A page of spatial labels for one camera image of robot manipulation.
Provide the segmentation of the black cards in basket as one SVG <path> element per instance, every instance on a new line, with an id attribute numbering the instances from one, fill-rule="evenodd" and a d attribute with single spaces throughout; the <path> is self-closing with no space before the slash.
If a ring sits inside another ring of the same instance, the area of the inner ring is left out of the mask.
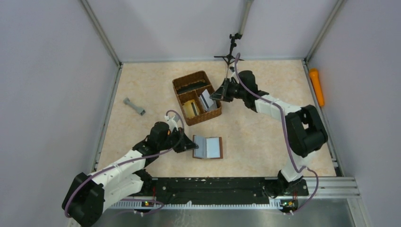
<path id="1" fill-rule="evenodd" d="M 196 82 L 196 83 L 191 83 L 191 84 L 188 84 L 186 86 L 183 86 L 183 87 L 179 88 L 177 90 L 177 93 L 178 94 L 183 94 L 183 93 L 186 93 L 186 92 L 190 92 L 192 90 L 196 90 L 196 89 L 201 88 L 201 87 L 205 87 L 207 85 L 208 85 L 207 83 L 202 82 L 202 81 L 199 81 L 199 82 Z"/>

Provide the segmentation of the gold cards in basket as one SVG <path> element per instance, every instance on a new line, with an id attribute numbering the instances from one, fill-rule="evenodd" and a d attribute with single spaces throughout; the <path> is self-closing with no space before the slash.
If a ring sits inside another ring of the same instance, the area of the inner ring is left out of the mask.
<path id="1" fill-rule="evenodd" d="M 183 110 L 187 118 L 193 118 L 200 115 L 199 108 L 194 99 L 183 104 Z"/>

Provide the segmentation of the black mini tripod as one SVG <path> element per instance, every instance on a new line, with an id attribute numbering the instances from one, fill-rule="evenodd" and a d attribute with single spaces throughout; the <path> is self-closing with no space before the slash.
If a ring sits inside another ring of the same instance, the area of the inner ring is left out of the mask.
<path id="1" fill-rule="evenodd" d="M 225 56 L 213 56 L 214 58 L 222 58 L 224 62 L 227 65 L 226 68 L 226 75 L 225 77 L 228 77 L 228 72 L 230 71 L 230 65 L 235 61 L 235 56 L 233 56 L 233 50 L 235 47 L 237 47 L 236 40 L 240 40 L 242 38 L 242 34 L 240 33 L 235 33 L 234 35 L 230 34 L 229 39 L 230 39 L 230 47 L 229 47 L 229 53 Z"/>

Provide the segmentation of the brown wicker divided basket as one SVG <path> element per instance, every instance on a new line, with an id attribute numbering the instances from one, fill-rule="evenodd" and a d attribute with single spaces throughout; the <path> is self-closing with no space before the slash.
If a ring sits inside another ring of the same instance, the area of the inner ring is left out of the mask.
<path id="1" fill-rule="evenodd" d="M 177 90 L 179 88 L 186 86 L 188 84 L 191 84 L 191 83 L 199 82 L 199 81 L 205 82 L 208 85 L 205 87 L 198 88 L 196 90 L 192 90 L 190 92 L 183 93 L 183 94 L 177 93 Z M 183 113 L 183 118 L 185 119 L 185 122 L 187 125 L 192 126 L 192 125 L 210 120 L 212 118 L 218 117 L 222 114 L 222 105 L 221 105 L 220 101 L 217 101 L 217 109 L 214 111 L 206 112 L 202 107 L 202 103 L 199 99 L 200 94 L 205 89 L 207 89 L 210 94 L 215 92 L 215 89 L 213 88 L 206 72 L 201 70 L 201 71 L 198 71 L 195 73 L 188 74 L 183 77 L 176 78 L 172 81 L 172 84 L 173 84 L 173 89 L 174 89 L 176 98 L 178 100 L 178 103 L 181 105 L 181 111 Z M 193 118 L 187 118 L 184 113 L 184 110 L 183 110 L 183 104 L 192 99 L 195 100 L 195 102 L 199 108 L 200 115 L 193 117 Z"/>

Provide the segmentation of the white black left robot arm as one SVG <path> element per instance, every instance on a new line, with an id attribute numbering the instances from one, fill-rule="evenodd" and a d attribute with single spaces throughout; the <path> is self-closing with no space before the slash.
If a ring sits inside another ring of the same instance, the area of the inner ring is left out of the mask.
<path id="1" fill-rule="evenodd" d="M 145 167 L 161 154 L 173 150 L 181 153 L 199 146 L 184 133 L 182 127 L 157 122 L 149 135 L 122 158 L 91 174 L 75 176 L 61 205 L 66 217 L 83 227 L 94 225 L 112 205 L 129 195 L 150 193 L 152 183 Z"/>

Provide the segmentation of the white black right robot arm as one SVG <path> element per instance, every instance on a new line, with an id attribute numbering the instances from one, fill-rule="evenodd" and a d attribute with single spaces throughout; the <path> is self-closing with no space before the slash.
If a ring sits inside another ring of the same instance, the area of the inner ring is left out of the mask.
<path id="1" fill-rule="evenodd" d="M 302 171 L 307 168 L 313 154 L 328 141 L 316 107 L 291 105 L 259 90 L 250 70 L 225 78 L 210 98 L 223 102 L 241 99 L 247 108 L 281 122 L 288 161 L 279 171 L 277 180 L 269 185 L 267 194 L 271 197 L 290 195 L 302 180 Z"/>

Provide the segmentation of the grey plastic dumbbell piece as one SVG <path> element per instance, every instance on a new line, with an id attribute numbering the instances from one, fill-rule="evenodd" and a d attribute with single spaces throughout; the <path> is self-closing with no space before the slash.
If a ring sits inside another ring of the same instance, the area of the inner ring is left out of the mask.
<path id="1" fill-rule="evenodd" d="M 132 103 L 132 102 L 130 101 L 130 99 L 127 98 L 127 97 L 123 100 L 123 103 L 124 103 L 125 105 L 131 107 L 133 110 L 135 110 L 140 116 L 143 116 L 143 115 L 146 113 L 145 109 L 143 109 L 142 107 L 136 106 L 136 105 L 135 105 L 134 103 Z"/>

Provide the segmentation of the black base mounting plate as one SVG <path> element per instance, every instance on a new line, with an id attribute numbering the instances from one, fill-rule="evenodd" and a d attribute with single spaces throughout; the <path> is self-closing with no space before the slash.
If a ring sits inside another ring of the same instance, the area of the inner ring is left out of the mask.
<path id="1" fill-rule="evenodd" d="M 308 196 L 305 180 L 281 191 L 277 178 L 271 177 L 206 177 L 148 180 L 140 192 L 132 194 L 141 199 L 155 199 L 167 205 L 251 205 L 268 204 L 280 196 Z"/>

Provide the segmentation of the silver striped credit card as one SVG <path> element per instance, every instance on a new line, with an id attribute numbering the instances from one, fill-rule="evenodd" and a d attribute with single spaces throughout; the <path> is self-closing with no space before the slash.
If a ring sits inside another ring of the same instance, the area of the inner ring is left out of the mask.
<path id="1" fill-rule="evenodd" d="M 200 96 L 199 96 L 199 99 L 200 99 L 200 101 L 201 101 L 201 103 L 202 103 L 202 106 L 204 105 L 204 103 L 207 103 L 207 104 L 209 104 L 209 105 L 212 105 L 212 99 L 210 99 L 210 94 L 209 94 L 209 91 L 207 90 L 207 89 L 205 89 L 201 94 L 200 94 Z"/>

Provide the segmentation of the silver cards in basket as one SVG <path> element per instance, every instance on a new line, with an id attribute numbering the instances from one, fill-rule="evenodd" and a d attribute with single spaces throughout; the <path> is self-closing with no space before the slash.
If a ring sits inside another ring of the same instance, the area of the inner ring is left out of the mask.
<path id="1" fill-rule="evenodd" d="M 207 104 L 207 103 L 204 103 L 203 106 L 204 106 L 204 109 L 205 109 L 206 112 L 214 111 L 214 110 L 217 109 L 217 102 L 216 102 L 215 100 L 213 100 L 213 101 L 212 101 L 212 105 L 209 105 L 209 104 Z"/>

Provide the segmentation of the brown leather card holder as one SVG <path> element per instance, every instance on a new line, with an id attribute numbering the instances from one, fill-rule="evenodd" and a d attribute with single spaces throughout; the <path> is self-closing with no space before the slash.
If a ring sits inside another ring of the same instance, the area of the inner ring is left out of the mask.
<path id="1" fill-rule="evenodd" d="M 196 159 L 222 159 L 223 142 L 221 137 L 203 137 L 193 135 L 193 142 L 198 145 L 192 152 Z"/>

